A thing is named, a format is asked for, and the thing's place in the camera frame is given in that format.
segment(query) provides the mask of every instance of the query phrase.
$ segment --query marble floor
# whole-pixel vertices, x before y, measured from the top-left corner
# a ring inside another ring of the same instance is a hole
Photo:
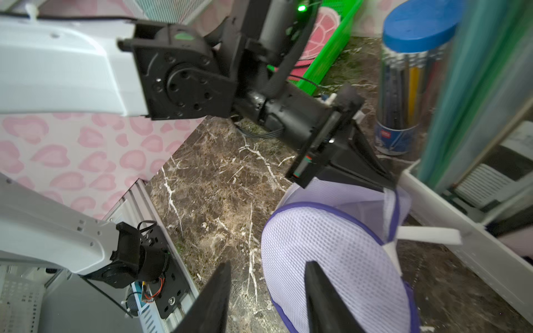
[[[371,138],[377,107],[379,39],[352,38],[322,81],[344,82],[366,99],[361,128]],[[377,154],[394,174],[414,160]],[[207,118],[148,184],[151,199],[201,288],[231,262],[227,332],[287,332],[268,296],[261,232],[290,183],[295,152],[276,140],[245,140],[225,119]],[[416,224],[412,218],[406,222]],[[423,331],[533,332],[533,327],[443,246],[400,241],[404,279],[414,288]]]

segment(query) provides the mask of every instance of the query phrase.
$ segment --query pencil holder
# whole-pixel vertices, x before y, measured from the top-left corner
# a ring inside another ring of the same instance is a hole
[[[385,19],[374,127],[376,149],[412,149],[421,116],[439,90],[443,56],[461,19],[461,0],[410,0]]]

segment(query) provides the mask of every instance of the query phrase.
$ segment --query purple fabric trim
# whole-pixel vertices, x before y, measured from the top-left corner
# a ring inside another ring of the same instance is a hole
[[[398,229],[398,225],[400,224],[400,197],[398,197],[398,193],[396,190],[394,190],[394,211],[392,212],[392,218],[391,218],[391,225],[389,226],[389,237],[387,238],[387,242],[391,242],[394,240],[394,236],[396,236],[396,230]]]
[[[293,323],[290,322],[290,319],[287,317],[285,312],[283,312],[283,309],[281,306],[278,305],[278,303],[274,302],[272,297],[270,297],[270,301],[272,301],[272,304],[276,308],[276,311],[278,311],[279,316],[281,317],[281,320],[283,320],[283,323],[287,327],[290,333],[298,333],[298,331],[294,328]]]
[[[411,333],[420,333],[420,318],[418,317],[418,308],[415,303],[415,295],[411,286],[407,282],[403,282],[407,297],[409,298],[409,309],[411,311]]]
[[[268,219],[268,221],[265,224],[265,227],[267,226],[267,224],[270,222],[270,220],[277,213],[283,212],[283,211],[291,209],[291,208],[296,208],[296,207],[311,207],[311,208],[321,209],[321,210],[325,210],[327,212],[330,212],[330,213],[332,213],[334,215],[337,215],[338,217],[342,217],[345,220],[348,220],[348,221],[356,224],[357,226],[361,227],[363,230],[365,230],[370,236],[372,236],[372,238],[374,238],[374,240],[379,245],[381,245],[381,246],[384,245],[384,242],[383,242],[383,240],[381,240],[381,238],[379,238],[372,230],[370,230],[364,223],[360,222],[355,217],[353,217],[350,214],[347,214],[347,213],[343,212],[342,210],[339,210],[339,209],[337,209],[335,207],[319,204],[317,202],[301,201],[301,202],[293,202],[292,204],[285,205],[285,206],[279,208],[277,211],[275,211],[274,214],[272,214],[272,216],[270,216],[270,218]]]
[[[390,230],[389,230],[389,238],[392,235],[392,239],[394,239],[394,235],[396,233],[396,229],[398,228],[398,225],[399,225],[400,208],[399,208],[398,201],[399,201],[398,194],[396,193],[396,200],[395,200],[395,204],[394,204],[394,212],[392,214],[392,221],[391,221],[391,226],[390,226]],[[331,207],[331,206],[327,206],[327,205],[323,205],[323,204],[319,204],[319,203],[316,203],[316,202],[301,201],[301,202],[294,202],[292,204],[285,205],[285,206],[279,208],[277,211],[275,211],[272,214],[272,216],[270,216],[270,218],[268,219],[268,221],[265,224],[265,227],[277,213],[283,212],[283,211],[291,209],[291,208],[296,208],[296,207],[311,207],[311,208],[321,209],[321,210],[325,210],[327,212],[330,212],[332,214],[335,214],[335,215],[337,215],[339,217],[342,217],[342,218],[344,218],[344,219],[356,224],[357,226],[361,227],[363,230],[365,230],[370,236],[372,236],[372,238],[374,238],[374,240],[379,245],[384,245],[384,242],[372,230],[370,230],[366,225],[361,223],[358,219],[354,218],[350,214],[347,214],[347,213],[345,213],[345,212],[343,212],[341,210],[338,210],[337,208],[334,208],[334,207]],[[411,330],[410,330],[410,333],[420,333],[420,319],[418,318],[418,309],[417,309],[416,304],[415,304],[413,290],[411,289],[411,287],[409,286],[409,284],[407,282],[404,281],[403,285],[404,285],[405,291],[407,293],[407,298],[409,299],[409,309],[410,309],[410,314],[411,314],[411,321],[410,321]],[[276,311],[278,311],[278,314],[281,317],[281,320],[283,321],[283,323],[285,324],[285,326],[287,327],[289,332],[290,333],[298,333],[298,331],[294,328],[293,323],[287,317],[285,312],[283,312],[283,309],[281,308],[281,306],[279,306],[278,303],[274,302],[272,297],[270,297],[270,301],[272,301],[272,304],[274,305],[274,308],[276,309]]]

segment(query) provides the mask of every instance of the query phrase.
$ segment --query blue lid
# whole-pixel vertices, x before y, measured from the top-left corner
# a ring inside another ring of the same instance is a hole
[[[428,51],[449,41],[463,14],[463,0],[409,0],[383,24],[383,43],[393,51]]]

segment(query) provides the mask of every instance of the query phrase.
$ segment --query red wire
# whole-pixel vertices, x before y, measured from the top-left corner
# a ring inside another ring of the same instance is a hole
[[[148,300],[153,300],[157,295],[159,295],[159,293],[161,292],[161,290],[163,289],[163,284],[165,283],[165,279],[162,279],[162,278],[159,278],[159,280],[161,281],[161,286],[159,287],[159,290],[157,291],[157,293],[153,294],[151,297],[144,294],[144,296],[146,297],[146,299]]]

